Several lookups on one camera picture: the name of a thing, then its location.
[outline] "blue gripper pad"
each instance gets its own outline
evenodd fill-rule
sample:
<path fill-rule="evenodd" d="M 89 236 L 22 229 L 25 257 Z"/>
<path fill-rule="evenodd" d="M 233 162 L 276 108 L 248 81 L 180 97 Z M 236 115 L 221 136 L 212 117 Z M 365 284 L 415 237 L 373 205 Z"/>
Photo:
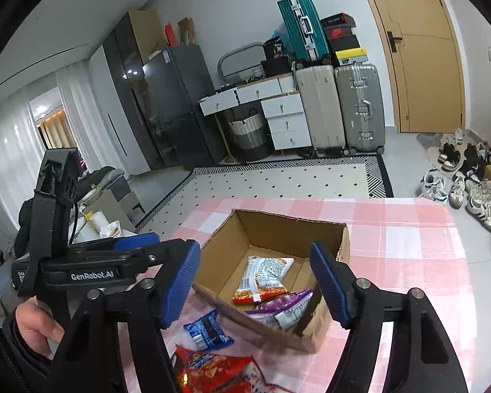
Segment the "blue gripper pad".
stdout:
<path fill-rule="evenodd" d="M 138 234 L 137 236 L 120 238 L 113 246 L 113 249 L 116 251 L 129 251 L 133 248 L 153 245 L 159 242 L 160 237 L 156 233 Z"/>
<path fill-rule="evenodd" d="M 309 263 L 331 317 L 340 322 L 342 328 L 349 329 L 358 307 L 352 287 L 356 282 L 353 272 L 345 263 L 336 261 L 320 241 L 311 245 Z"/>
<path fill-rule="evenodd" d="M 165 293 L 161 322 L 164 327 L 180 317 L 185 300 L 189 294 L 196 271 L 200 265 L 200 245 L 196 241 L 189 241 L 191 246 L 182 262 L 175 278 Z"/>

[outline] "open cardboard box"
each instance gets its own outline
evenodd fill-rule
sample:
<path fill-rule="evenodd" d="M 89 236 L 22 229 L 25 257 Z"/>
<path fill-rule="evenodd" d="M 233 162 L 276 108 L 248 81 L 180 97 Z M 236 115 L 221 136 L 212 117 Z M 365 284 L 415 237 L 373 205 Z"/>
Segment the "open cardboard box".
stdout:
<path fill-rule="evenodd" d="M 309 265 L 309 248 L 323 241 L 338 261 L 349 263 L 349 233 L 345 224 L 312 221 L 260 211 L 234 210 L 202 248 L 193 288 L 221 314 L 286 346 L 316 353 L 325 338 L 331 316 Z M 272 329 L 253 320 L 233 304 L 249 256 L 292 257 L 283 285 L 288 291 L 314 288 L 300 322 L 288 330 Z"/>

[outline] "white curtain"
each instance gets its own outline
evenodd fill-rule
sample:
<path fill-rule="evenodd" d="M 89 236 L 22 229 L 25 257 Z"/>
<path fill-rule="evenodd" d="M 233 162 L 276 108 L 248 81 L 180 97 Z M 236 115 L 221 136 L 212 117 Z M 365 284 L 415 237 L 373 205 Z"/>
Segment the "white curtain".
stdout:
<path fill-rule="evenodd" d="M 18 212 L 33 197 L 44 152 L 22 88 L 0 104 L 0 236 L 18 229 Z"/>
<path fill-rule="evenodd" d="M 128 173 L 103 124 L 87 61 L 68 65 L 55 73 L 69 126 L 89 171 L 110 165 Z"/>

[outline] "plaid tablecloth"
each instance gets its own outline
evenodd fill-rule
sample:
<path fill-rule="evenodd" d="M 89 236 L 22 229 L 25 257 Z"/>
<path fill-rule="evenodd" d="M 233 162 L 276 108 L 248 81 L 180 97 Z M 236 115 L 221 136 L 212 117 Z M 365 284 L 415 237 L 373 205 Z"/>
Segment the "plaid tablecloth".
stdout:
<path fill-rule="evenodd" d="M 351 243 L 350 267 L 355 275 L 390 291 L 422 288 L 446 328 L 470 387 L 477 334 L 474 298 L 464 247 L 453 217 L 444 206 L 422 198 L 211 199 L 200 204 L 171 238 L 195 239 L 203 245 L 234 208 L 346 223 Z M 155 273 L 156 269 L 149 270 L 146 276 Z M 210 309 L 191 290 L 179 321 L 163 332 L 170 354 L 175 344 L 194 348 L 183 324 Z M 253 355 L 268 382 L 302 393 L 326 390 L 348 335 L 332 322 L 320 351 L 307 355 L 268 343 L 264 337 L 222 316 L 220 325 L 236 341 L 221 354 Z M 370 392 L 382 391 L 391 335 L 392 324 L 385 323 Z M 124 349 L 127 351 L 127 344 L 122 347 L 122 355 Z M 131 360 L 123 360 L 129 392 L 140 391 Z"/>

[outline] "gray suitcase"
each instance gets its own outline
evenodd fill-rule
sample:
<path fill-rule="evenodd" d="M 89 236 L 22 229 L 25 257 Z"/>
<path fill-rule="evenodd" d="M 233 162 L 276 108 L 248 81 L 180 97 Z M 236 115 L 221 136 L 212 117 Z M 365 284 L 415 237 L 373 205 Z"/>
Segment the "gray suitcase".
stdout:
<path fill-rule="evenodd" d="M 296 71 L 311 143 L 315 149 L 343 148 L 346 137 L 336 91 L 334 68 L 312 66 Z"/>
<path fill-rule="evenodd" d="M 384 153 L 384 103 L 375 66 L 359 64 L 335 69 L 349 153 Z"/>

